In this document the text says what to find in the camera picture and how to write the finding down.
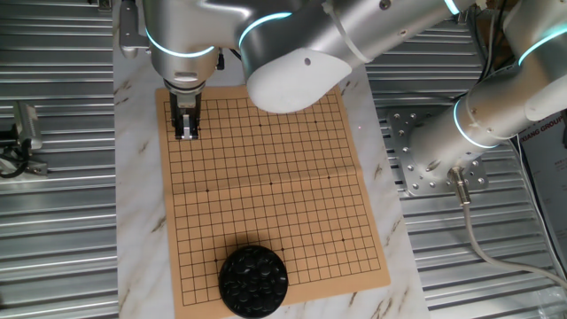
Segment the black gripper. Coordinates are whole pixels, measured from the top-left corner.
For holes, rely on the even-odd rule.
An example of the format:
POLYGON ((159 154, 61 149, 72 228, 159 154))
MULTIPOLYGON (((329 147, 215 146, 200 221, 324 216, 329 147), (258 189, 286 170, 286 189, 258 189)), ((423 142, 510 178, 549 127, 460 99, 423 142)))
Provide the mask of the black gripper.
POLYGON ((190 139, 198 139, 201 98, 203 90, 206 86, 205 82, 190 87, 175 85, 172 82, 164 80, 166 88, 170 92, 170 104, 172 114, 172 123, 175 129, 175 138, 183 139, 184 124, 183 115, 190 116, 190 139))

